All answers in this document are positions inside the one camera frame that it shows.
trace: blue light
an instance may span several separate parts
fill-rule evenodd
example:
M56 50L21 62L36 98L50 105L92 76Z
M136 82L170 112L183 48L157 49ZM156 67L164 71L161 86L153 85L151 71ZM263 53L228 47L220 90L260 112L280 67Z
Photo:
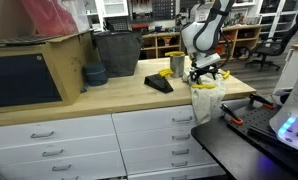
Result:
M283 128L280 128L279 131L278 131L278 133L280 135L283 135L285 132L286 132L286 129L283 129Z
M293 117L293 116L291 116L291 117L287 120L287 122L290 123L290 124L293 124L295 121L296 121L296 118Z
M284 129L288 129L288 128L290 128L290 126L291 126L291 124L286 124L286 123L285 123L285 124L283 124L282 127L283 127Z
M283 135L295 121L296 121L296 117L293 117L293 116L289 117L288 120L280 127L278 134Z

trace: black countertop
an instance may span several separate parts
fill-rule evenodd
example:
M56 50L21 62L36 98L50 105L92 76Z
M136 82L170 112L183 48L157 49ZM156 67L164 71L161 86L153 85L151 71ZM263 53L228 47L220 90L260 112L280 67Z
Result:
M235 110L247 102L248 99L225 103ZM193 128L191 134L229 175L238 180L298 179L296 174L229 129L222 115L222 110L217 108L213 119Z

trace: office chair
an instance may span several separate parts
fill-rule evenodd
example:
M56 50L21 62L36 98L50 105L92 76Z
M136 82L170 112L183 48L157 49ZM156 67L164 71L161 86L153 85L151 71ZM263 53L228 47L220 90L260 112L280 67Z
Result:
M273 64L272 61L266 61L267 56L279 56L281 55L290 39L293 37L293 35L298 31L298 14L296 16L296 23L289 29L288 32L285 33L283 37L271 37L263 40L260 45L258 45L254 50L252 50L252 54L256 53L257 57L262 56L261 60L252 60L245 64L245 67L247 67L248 64L260 64L261 67L259 71L262 71L262 68L264 64L267 64L269 66L276 67L276 71L280 69L280 66Z

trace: black cable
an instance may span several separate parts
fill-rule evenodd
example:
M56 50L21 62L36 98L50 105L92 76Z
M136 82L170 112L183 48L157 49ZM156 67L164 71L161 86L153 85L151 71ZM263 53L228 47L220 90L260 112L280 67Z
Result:
M231 44L229 43L227 37L223 34L223 32L220 30L220 36L225 40L225 43L227 45L227 57L226 60L218 67L219 69L223 68L225 65L228 64L230 57L231 57Z

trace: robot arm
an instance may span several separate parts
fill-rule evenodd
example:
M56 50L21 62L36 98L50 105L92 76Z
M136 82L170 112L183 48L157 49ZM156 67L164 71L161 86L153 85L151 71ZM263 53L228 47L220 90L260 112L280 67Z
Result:
M220 56L213 51L219 43L221 26L234 2L215 0L206 21L193 22L182 30L184 44L193 61L190 72L192 80L198 81L200 75L208 73L209 67L220 60Z

